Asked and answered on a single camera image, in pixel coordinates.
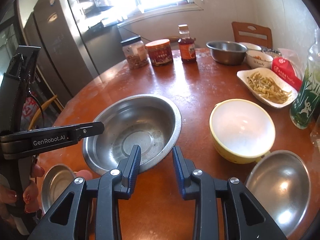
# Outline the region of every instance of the human hand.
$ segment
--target human hand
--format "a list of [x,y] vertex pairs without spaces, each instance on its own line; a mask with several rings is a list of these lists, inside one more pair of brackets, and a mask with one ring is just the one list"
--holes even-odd
[[[42,177],[44,175],[44,169],[39,165],[34,164],[31,169],[31,177]],[[86,180],[92,179],[92,174],[90,171],[81,170],[76,173],[77,177],[83,177]],[[30,180],[29,186],[23,192],[23,201],[25,202],[25,213],[33,213],[39,210],[39,203],[37,200],[39,194],[38,187],[33,180]],[[17,194],[14,190],[5,188],[0,185],[0,216],[7,223],[16,227],[13,217],[7,211],[5,204],[12,204],[17,201]]]

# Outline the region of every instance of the ceramic plate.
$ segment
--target ceramic plate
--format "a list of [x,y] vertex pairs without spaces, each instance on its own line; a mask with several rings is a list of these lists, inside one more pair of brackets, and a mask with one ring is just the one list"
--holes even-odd
[[[288,100],[285,103],[283,104],[273,103],[269,100],[264,99],[258,93],[253,91],[253,89],[250,88],[248,77],[257,71],[265,77],[271,77],[283,91],[286,91],[286,92],[292,91]],[[273,108],[277,108],[277,109],[284,108],[285,106],[291,104],[298,96],[298,92],[292,86],[290,86],[287,82],[285,82],[276,73],[274,73],[272,70],[268,68],[261,67],[261,68],[251,69],[251,70],[241,70],[237,72],[237,77],[247,86],[247,88],[259,101]]]

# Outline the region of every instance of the table surface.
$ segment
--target table surface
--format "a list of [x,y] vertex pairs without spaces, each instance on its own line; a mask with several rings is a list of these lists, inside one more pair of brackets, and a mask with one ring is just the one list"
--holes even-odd
[[[177,145],[185,158],[197,168],[218,179],[238,177],[245,181],[254,163],[235,164],[222,158],[213,146],[209,117],[215,104],[242,98],[262,106],[276,127],[276,140],[271,148],[289,150],[304,161],[311,179],[311,200],[305,216],[289,237],[299,240],[319,210],[320,155],[310,142],[311,128],[296,128],[289,117],[289,106],[273,109],[260,103],[237,78],[246,64],[225,66],[215,62],[208,49],[197,49],[197,63],[183,64],[180,52],[173,51],[174,63],[161,67],[151,65],[130,70],[127,61],[120,62],[84,87],[62,111],[55,126],[92,122],[106,107],[137,94],[163,95],[171,99],[182,116],[182,130]],[[82,142],[39,156],[45,171],[64,163],[73,171],[89,169],[82,156]],[[41,189],[43,179],[38,180]],[[119,200],[121,231],[124,240],[192,239],[194,201],[184,201],[178,193],[172,165],[172,153],[150,170],[140,174],[130,200]],[[219,221],[222,209],[218,202]],[[220,239],[224,239],[220,223]]]

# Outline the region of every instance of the cable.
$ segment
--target cable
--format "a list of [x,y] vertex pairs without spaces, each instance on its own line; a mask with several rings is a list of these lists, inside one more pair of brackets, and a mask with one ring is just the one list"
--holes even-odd
[[42,116],[42,126],[44,128],[44,113],[43,113],[43,109],[42,109],[41,104],[39,103],[38,99],[36,99],[36,97],[33,94],[29,93],[28,97],[31,97],[37,103],[37,105],[39,106],[40,111],[41,111],[41,116]]
[[126,28],[124,28],[124,27],[120,27],[120,28],[123,28],[123,29],[125,29],[126,31],[131,32],[131,33],[133,33],[133,34],[135,34],[135,35],[137,35],[137,36],[140,36],[141,38],[143,38],[143,39],[145,39],[145,40],[147,40],[147,41],[150,41],[150,40],[148,40],[148,39],[146,39],[146,38],[142,37],[141,35],[139,35],[139,34],[137,34],[137,33],[134,33],[134,32],[132,32],[132,31],[127,30],[127,29],[126,29]]

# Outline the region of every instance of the stainless steel refrigerator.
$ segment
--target stainless steel refrigerator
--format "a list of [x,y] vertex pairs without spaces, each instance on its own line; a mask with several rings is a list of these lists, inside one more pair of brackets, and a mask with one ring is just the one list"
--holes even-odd
[[63,105],[125,59],[117,21],[83,28],[86,20],[78,0],[38,0],[24,28],[28,45],[42,48],[37,65]]

